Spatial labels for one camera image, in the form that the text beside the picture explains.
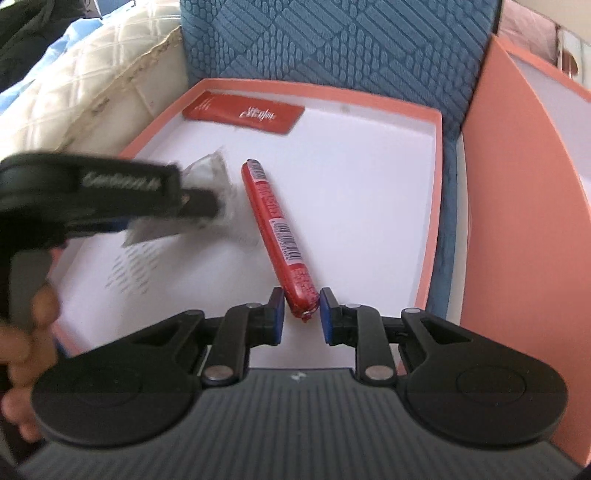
orange panel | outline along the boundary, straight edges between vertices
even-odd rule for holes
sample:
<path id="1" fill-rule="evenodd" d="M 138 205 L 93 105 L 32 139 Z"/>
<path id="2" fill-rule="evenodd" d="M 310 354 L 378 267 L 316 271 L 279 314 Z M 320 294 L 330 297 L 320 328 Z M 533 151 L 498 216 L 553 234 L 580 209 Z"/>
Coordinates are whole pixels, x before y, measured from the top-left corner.
<path id="1" fill-rule="evenodd" d="M 545 361 L 569 404 L 554 441 L 591 447 L 591 218 L 544 107 L 493 38 L 463 127 L 470 235 L 462 326 Z"/>

black jacket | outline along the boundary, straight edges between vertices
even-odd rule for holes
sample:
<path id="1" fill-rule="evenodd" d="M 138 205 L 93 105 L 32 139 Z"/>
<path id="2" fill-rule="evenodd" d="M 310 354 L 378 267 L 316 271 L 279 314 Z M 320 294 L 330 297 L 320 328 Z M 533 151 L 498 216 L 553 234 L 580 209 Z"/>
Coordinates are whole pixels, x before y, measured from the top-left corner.
<path id="1" fill-rule="evenodd" d="M 19 82 L 66 28 L 83 0 L 17 0 L 0 9 L 0 92 Z"/>

white quilted pillow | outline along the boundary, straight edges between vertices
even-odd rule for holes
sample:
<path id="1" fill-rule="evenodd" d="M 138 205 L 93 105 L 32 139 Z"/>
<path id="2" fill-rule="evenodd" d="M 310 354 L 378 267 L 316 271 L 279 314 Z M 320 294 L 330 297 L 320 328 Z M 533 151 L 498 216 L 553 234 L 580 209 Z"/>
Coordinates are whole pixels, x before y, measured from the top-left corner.
<path id="1" fill-rule="evenodd" d="M 27 150 L 117 154 L 186 90 L 178 1 L 140 3 L 76 44 L 0 116 L 0 160 Z"/>

white tray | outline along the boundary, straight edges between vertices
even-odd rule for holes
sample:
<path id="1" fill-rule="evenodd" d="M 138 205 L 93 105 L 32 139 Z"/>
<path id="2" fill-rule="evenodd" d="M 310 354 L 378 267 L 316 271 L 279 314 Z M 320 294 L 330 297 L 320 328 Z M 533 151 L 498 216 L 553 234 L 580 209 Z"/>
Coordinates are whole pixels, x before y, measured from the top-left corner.
<path id="1" fill-rule="evenodd" d="M 205 90 L 306 106 L 286 136 L 185 120 Z M 123 153 L 185 167 L 221 148 L 241 206 L 232 238 L 215 229 L 127 249 L 125 234 L 75 243 L 54 270 L 63 302 L 56 332 L 73 351 L 113 341 L 187 309 L 220 316 L 263 302 L 278 285 L 240 177 L 258 159 L 318 288 L 341 303 L 398 316 L 424 307 L 433 270 L 441 194 L 441 116 L 432 109 L 328 87 L 253 80 L 204 80 L 166 110 Z M 330 348 L 316 314 L 286 310 L 278 347 L 251 352 L 252 367 L 352 367 L 353 349 Z"/>

red sausage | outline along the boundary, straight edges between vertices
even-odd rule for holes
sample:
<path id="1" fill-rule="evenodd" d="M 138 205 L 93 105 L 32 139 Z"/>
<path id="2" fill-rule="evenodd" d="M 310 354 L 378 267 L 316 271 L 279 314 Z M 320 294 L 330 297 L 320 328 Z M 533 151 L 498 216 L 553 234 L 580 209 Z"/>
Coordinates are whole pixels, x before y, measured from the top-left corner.
<path id="1" fill-rule="evenodd" d="M 318 309 L 318 291 L 257 160 L 248 160 L 242 166 L 242 180 L 287 304 L 294 316 L 308 321 Z"/>

